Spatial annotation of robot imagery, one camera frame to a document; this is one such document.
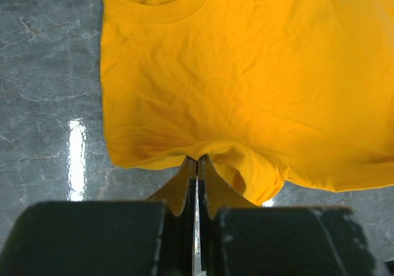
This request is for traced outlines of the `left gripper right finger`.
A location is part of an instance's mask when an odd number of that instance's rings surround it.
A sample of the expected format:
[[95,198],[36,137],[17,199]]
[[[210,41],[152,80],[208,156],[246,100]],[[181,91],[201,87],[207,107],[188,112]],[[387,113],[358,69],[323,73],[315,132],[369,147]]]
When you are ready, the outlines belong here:
[[201,269],[213,275],[211,244],[214,242],[214,219],[222,208],[255,208],[216,171],[211,159],[204,155],[198,160],[199,233]]

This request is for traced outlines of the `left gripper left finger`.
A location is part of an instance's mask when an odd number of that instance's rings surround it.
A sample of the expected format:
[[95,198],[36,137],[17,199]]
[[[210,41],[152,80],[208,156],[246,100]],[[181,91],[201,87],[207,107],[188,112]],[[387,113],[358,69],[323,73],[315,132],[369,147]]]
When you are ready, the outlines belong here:
[[160,252],[155,275],[193,275],[195,261],[195,161],[186,157],[175,176],[147,198],[161,202]]

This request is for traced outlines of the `orange t shirt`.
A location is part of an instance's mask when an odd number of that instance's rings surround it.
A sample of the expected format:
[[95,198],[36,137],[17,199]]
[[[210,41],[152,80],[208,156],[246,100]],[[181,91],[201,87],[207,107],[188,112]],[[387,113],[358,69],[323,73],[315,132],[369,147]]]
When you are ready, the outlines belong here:
[[285,182],[393,185],[393,0],[103,0],[104,135],[123,168],[208,155],[261,205]]

